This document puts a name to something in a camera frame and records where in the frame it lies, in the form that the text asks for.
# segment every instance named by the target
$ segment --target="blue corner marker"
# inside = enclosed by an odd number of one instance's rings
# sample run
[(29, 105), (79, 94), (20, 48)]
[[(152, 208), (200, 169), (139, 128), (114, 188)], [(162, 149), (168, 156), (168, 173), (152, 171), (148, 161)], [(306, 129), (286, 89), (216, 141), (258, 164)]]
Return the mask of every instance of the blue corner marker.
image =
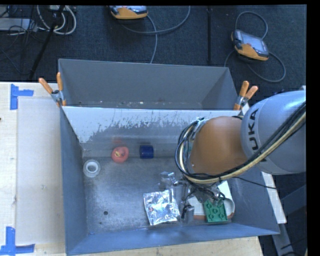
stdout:
[(19, 90), (18, 86), (11, 84), (11, 94), (10, 94), (10, 110), (18, 109), (18, 96), (33, 96), (33, 90)]
[(16, 230), (13, 227), (7, 226), (5, 234), (5, 245), (0, 248), (0, 255), (15, 256), (16, 254), (33, 253), (35, 245), (16, 246)]

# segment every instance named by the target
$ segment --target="bin floor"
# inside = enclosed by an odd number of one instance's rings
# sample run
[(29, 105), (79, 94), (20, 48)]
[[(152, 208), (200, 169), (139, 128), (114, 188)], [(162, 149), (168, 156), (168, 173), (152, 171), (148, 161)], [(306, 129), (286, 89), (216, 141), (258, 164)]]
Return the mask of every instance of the bin floor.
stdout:
[(160, 191), (160, 173), (164, 171), (180, 177), (173, 157), (132, 157), (124, 163), (115, 163), (109, 157), (96, 160), (101, 165), (100, 173), (94, 178), (84, 175), (89, 233), (149, 227), (143, 194)]

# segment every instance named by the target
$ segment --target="black cord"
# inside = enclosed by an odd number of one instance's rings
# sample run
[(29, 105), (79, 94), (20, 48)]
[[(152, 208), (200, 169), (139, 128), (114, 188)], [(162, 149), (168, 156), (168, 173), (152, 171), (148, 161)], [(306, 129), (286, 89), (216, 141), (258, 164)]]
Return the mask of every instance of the black cord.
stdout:
[[(236, 20), (235, 20), (235, 26), (234, 26), (235, 29), (237, 29), (238, 20), (239, 20), (240, 16), (243, 15), (243, 14), (253, 14), (253, 15), (259, 17), (259, 18), (263, 21), (263, 23), (264, 23), (264, 25), (265, 25), (265, 32), (264, 32), (263, 36), (261, 37), (261, 39), (263, 40), (263, 39), (265, 38), (265, 36), (267, 35), (267, 32), (268, 32), (268, 24), (267, 24), (266, 20), (265, 20), (262, 16), (260, 16), (258, 13), (255, 13), (255, 12), (253, 12), (253, 11), (243, 11), (243, 12), (241, 12), (241, 13), (238, 15), (238, 17), (236, 18)], [(231, 54), (234, 53), (234, 52), (236, 52), (235, 49), (233, 49), (233, 50), (228, 54), (228, 56), (225, 58), (224, 67), (226, 67), (227, 61), (228, 61), (229, 57), (230, 57)], [(281, 77), (280, 79), (271, 80), (271, 79), (267, 79), (267, 78), (265, 78), (265, 77), (262, 77), (262, 76), (259, 75), (257, 72), (255, 72), (248, 63), (247, 63), (246, 65), (247, 65), (247, 67), (248, 67), (256, 76), (258, 76), (258, 77), (261, 78), (262, 80), (267, 81), (267, 82), (270, 82), (270, 83), (278, 83), (278, 82), (282, 81), (282, 80), (285, 78), (286, 74), (287, 74), (286, 66), (285, 66), (285, 64), (281, 61), (281, 59), (280, 59), (279, 57), (277, 57), (274, 53), (272, 53), (272, 52), (269, 51), (269, 54), (270, 54), (271, 56), (275, 57), (275, 59), (278, 60), (278, 61), (280, 62), (280, 64), (281, 64), (281, 66), (282, 66), (283, 75), (282, 75), (282, 77)]]
[(296, 252), (294, 252), (294, 251), (290, 251), (290, 252), (287, 252), (287, 253), (285, 253), (285, 254), (282, 254), (281, 256), (287, 256), (287, 255), (297, 255), (297, 256), (302, 256), (301, 254), (299, 254), (299, 253), (296, 253)]
[(230, 170), (227, 170), (223, 173), (220, 173), (218, 175), (211, 175), (211, 174), (207, 174), (207, 173), (190, 173), (188, 171), (188, 168), (185, 165), (185, 170), (182, 169), (182, 167), (179, 164), (179, 160), (178, 160), (178, 151), (179, 148), (182, 144), (186, 143), (187, 140), (189, 140), (189, 136), (186, 136), (185, 138), (182, 138), (182, 135), (187, 131), (188, 128), (190, 128), (191, 126), (195, 126), (196, 124), (193, 122), (191, 125), (189, 125), (186, 129), (183, 130), (183, 132), (181, 133), (180, 137), (179, 137), (179, 141), (178, 141), (178, 146), (175, 150), (175, 163), (177, 165), (177, 167), (180, 169), (180, 171), (186, 175), (187, 177), (190, 178), (196, 178), (198, 180), (208, 180), (208, 179), (214, 179), (214, 178), (220, 178), (224, 175), (227, 174), (232, 174), (234, 172), (236, 172), (237, 170), (239, 170), (240, 168), (245, 167), (246, 165), (250, 164), (252, 161), (254, 161), (258, 156), (260, 156), (264, 150), (266, 148), (269, 148), (270, 144), (273, 145), (273, 143), (275, 143), (277, 140), (279, 140), (283, 134), (285, 134), (289, 128), (297, 121), (297, 119), (299, 117), (301, 117), (305, 111), (306, 111), (306, 101), (304, 101), (286, 120), (284, 123), (282, 123), (282, 125), (280, 125), (280, 127), (266, 140), (266, 142), (243, 164), (234, 167)]
[(233, 177), (233, 178), (237, 178), (237, 179), (240, 179), (240, 180), (245, 181), (245, 182), (253, 183), (253, 184), (256, 184), (256, 185), (264, 187), (264, 188), (273, 189), (273, 190), (277, 189), (276, 187), (266, 186), (266, 185), (263, 185), (263, 184), (260, 184), (260, 183), (257, 183), (257, 182), (251, 181), (251, 180), (247, 180), (247, 179), (241, 178), (239, 176), (236, 176), (236, 177)]
[(281, 247), (280, 249), (282, 250), (282, 249), (287, 248), (287, 247), (289, 247), (289, 246), (292, 246), (292, 245), (294, 245), (294, 244), (296, 244), (296, 243), (298, 243), (298, 242), (301, 242), (301, 241), (303, 241), (303, 240), (305, 240), (305, 239), (306, 239), (306, 237), (300, 238), (300, 239), (298, 239), (297, 241), (294, 241), (294, 242), (292, 242), (292, 243), (289, 243), (288, 245), (285, 245), (285, 246)]

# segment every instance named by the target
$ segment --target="wooden table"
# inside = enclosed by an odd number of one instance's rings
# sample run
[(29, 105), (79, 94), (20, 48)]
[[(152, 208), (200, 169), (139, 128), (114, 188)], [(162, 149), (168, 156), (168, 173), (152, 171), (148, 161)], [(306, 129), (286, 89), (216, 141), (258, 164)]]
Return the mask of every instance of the wooden table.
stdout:
[[(5, 241), (6, 227), (16, 228), (16, 211), (19, 198), (16, 198), (17, 192), (17, 133), (18, 133), (18, 111), (10, 110), (11, 82), (0, 82), (0, 241)], [(32, 97), (51, 98), (39, 83), (14, 82), (19, 90), (33, 90)], [(56, 90), (56, 84), (50, 84)], [(38, 243), (36, 240), (34, 252), (29, 255), (65, 255), (64, 242)], [(159, 246), (152, 248), (133, 249), (129, 252), (114, 251), (98, 253), (105, 256), (263, 256), (258, 237), (245, 237), (236, 239), (225, 239), (208, 242), (198, 242), (171, 246)]]

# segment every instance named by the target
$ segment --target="small object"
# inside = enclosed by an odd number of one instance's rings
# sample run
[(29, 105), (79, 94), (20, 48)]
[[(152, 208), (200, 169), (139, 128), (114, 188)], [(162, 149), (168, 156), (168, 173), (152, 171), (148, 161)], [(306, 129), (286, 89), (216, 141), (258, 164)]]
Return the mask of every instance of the small object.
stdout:
[(233, 110), (240, 110), (242, 109), (252, 98), (252, 96), (258, 91), (258, 86), (254, 85), (252, 86), (249, 90), (249, 82), (248, 81), (243, 81), (239, 96), (236, 99), (236, 103), (234, 104)]
[(11, 93), (10, 93), (10, 110), (18, 109), (18, 96), (33, 96), (33, 90), (19, 90), (18, 86), (11, 84)]
[(128, 157), (129, 149), (126, 146), (118, 146), (111, 153), (111, 158), (116, 163), (123, 163)]
[(195, 207), (190, 204), (187, 204), (182, 210), (181, 220), (184, 223), (190, 223), (194, 220), (194, 215), (195, 215)]
[(204, 202), (203, 207), (206, 219), (209, 223), (228, 221), (225, 205), (223, 203), (218, 202), (217, 204), (213, 204), (210, 199), (208, 199)]
[(94, 159), (90, 159), (85, 161), (83, 165), (83, 173), (85, 176), (89, 178), (94, 178), (96, 177), (101, 170), (100, 163)]
[(246, 62), (266, 61), (269, 59), (267, 45), (262, 38), (236, 29), (231, 33), (231, 41), (239, 57)]
[(139, 153), (141, 159), (154, 158), (154, 147), (152, 145), (140, 145)]
[(61, 73), (58, 72), (56, 74), (56, 81), (58, 84), (58, 89), (59, 90), (53, 90), (50, 85), (47, 83), (46, 80), (44, 80), (43, 78), (39, 78), (39, 83), (43, 86), (43, 88), (51, 95), (51, 97), (53, 98), (53, 100), (55, 101), (56, 105), (58, 107), (60, 107), (60, 102), (62, 106), (66, 106), (67, 105), (67, 101), (64, 97), (63, 94), (63, 83), (62, 83), (62, 79), (61, 79)]
[(136, 20), (148, 15), (145, 5), (109, 5), (110, 12), (117, 20)]
[(151, 226), (178, 220), (180, 212), (173, 189), (144, 193), (143, 201)]

